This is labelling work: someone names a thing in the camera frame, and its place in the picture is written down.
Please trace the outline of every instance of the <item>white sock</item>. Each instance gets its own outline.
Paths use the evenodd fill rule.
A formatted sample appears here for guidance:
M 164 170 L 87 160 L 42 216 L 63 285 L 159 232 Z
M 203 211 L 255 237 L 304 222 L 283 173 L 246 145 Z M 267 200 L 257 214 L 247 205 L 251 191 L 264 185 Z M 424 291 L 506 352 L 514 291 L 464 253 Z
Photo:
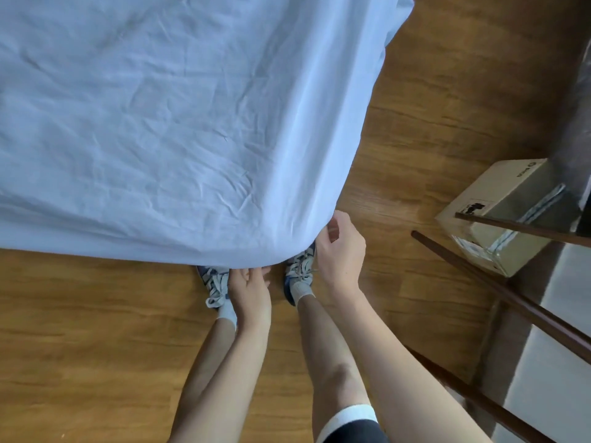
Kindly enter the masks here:
M 218 309 L 218 318 L 227 318 L 234 324 L 234 329 L 238 325 L 238 319 L 236 317 L 236 311 L 229 298 Z
M 305 295 L 311 295 L 315 297 L 314 292 L 312 292 L 312 288 L 308 283 L 304 283 L 303 281 L 299 281 L 296 279 L 290 280 L 290 290 L 291 296 L 294 299 L 295 307 L 297 308 L 297 303 L 300 301 Z

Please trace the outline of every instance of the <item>sneaker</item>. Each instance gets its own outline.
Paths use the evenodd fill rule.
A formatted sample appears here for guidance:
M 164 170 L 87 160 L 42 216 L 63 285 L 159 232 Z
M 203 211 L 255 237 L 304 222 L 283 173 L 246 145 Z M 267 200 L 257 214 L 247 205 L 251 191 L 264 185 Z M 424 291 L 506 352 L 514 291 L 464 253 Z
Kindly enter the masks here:
M 203 284 L 209 291 L 209 297 L 205 300 L 208 308 L 219 308 L 229 298 L 227 294 L 227 279 L 230 276 L 228 268 L 208 268 L 196 266 L 197 272 L 203 280 Z
M 316 254 L 316 243 L 312 243 L 310 247 L 301 253 L 298 253 L 293 258 L 285 262 L 285 280 L 283 281 L 283 293 L 287 301 L 295 306 L 294 298 L 291 294 L 292 280 L 301 281 L 308 286 L 312 284 L 312 263 L 314 262 L 314 255 Z

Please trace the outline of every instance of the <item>wooden floor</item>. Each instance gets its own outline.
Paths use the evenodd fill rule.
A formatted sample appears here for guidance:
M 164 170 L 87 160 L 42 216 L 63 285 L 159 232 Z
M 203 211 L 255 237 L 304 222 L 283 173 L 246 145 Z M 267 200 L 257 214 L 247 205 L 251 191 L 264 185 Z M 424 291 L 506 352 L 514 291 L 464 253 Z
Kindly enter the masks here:
M 410 239 L 491 163 L 543 155 L 583 46 L 583 0 L 416 0 L 388 47 L 339 207 L 361 284 L 412 348 L 467 379 L 491 297 Z M 315 282 L 321 293 L 320 282 Z M 273 286 L 244 442 L 310 442 L 297 315 Z M 0 252 L 0 441 L 162 442 L 214 313 L 185 266 Z

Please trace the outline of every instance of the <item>bed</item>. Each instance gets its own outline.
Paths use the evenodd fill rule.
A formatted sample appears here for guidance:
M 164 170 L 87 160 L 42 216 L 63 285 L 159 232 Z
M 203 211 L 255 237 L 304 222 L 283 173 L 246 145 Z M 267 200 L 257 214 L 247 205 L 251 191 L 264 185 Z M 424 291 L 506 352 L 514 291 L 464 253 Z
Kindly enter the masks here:
M 234 268 L 328 222 L 412 0 L 0 0 L 0 247 Z

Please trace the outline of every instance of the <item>mattress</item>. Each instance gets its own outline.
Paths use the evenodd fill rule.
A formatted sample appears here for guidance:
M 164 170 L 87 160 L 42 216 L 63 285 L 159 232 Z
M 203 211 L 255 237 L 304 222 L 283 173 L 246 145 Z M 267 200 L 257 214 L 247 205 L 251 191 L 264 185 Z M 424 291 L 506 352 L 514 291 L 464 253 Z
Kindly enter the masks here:
M 343 188 L 412 0 L 0 0 L 0 247 L 246 268 Z

